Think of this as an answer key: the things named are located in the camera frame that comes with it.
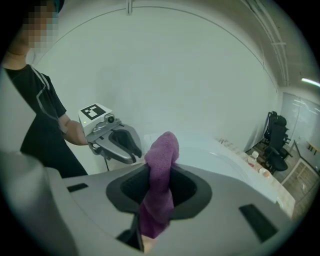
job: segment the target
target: person's arm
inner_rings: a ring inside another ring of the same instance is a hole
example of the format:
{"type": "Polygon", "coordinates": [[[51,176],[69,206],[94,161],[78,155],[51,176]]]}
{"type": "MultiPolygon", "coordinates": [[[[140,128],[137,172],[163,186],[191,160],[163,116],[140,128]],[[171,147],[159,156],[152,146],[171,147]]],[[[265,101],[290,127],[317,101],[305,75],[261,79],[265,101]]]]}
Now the person's arm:
{"type": "Polygon", "coordinates": [[[66,134],[64,134],[64,139],[66,141],[78,146],[88,145],[85,134],[79,122],[70,120],[67,114],[61,116],[59,121],[61,125],[66,127],[66,134]]]}

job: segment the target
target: black t-shirt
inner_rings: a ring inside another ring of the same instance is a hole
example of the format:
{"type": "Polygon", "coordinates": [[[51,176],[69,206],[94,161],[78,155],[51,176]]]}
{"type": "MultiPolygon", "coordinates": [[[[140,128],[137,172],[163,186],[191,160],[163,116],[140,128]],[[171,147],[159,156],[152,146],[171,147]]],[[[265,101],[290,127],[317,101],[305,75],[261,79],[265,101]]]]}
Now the black t-shirt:
{"type": "Polygon", "coordinates": [[[21,146],[21,152],[36,157],[45,167],[55,168],[62,178],[86,175],[85,169],[64,139],[59,118],[66,113],[48,76],[30,65],[6,69],[15,88],[36,113],[21,146]]]}

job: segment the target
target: purple cloth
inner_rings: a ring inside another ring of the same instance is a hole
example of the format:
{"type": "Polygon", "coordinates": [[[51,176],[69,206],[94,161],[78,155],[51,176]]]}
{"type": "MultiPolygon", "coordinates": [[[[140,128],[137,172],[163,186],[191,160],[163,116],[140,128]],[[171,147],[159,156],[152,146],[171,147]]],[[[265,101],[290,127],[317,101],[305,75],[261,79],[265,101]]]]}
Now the purple cloth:
{"type": "Polygon", "coordinates": [[[156,238],[169,224],[169,215],[174,208],[169,189],[170,168],[179,157],[176,136],[167,131],[151,146],[144,159],[150,167],[150,188],[140,206],[140,232],[156,238]]]}

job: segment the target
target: cable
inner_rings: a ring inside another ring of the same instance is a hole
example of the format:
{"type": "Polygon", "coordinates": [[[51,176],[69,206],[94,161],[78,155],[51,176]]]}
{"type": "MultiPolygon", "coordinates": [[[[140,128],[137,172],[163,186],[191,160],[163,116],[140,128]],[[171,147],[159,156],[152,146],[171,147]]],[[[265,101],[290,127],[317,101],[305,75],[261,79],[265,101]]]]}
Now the cable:
{"type": "Polygon", "coordinates": [[[103,159],[104,159],[104,161],[105,161],[105,165],[106,165],[106,168],[107,168],[108,172],[110,172],[107,159],[105,159],[105,158],[103,158],[103,159]]]}

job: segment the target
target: purple towel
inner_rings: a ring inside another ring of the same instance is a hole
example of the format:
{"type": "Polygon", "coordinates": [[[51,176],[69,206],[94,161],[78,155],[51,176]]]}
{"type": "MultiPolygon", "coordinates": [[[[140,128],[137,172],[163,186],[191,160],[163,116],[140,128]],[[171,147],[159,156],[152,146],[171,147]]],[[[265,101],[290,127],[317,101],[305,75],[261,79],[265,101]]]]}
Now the purple towel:
{"type": "Polygon", "coordinates": [[[167,131],[161,135],[145,154],[150,167],[150,188],[140,206],[140,232],[156,238],[169,224],[169,215],[174,208],[169,189],[170,168],[179,157],[176,136],[167,131]]]}

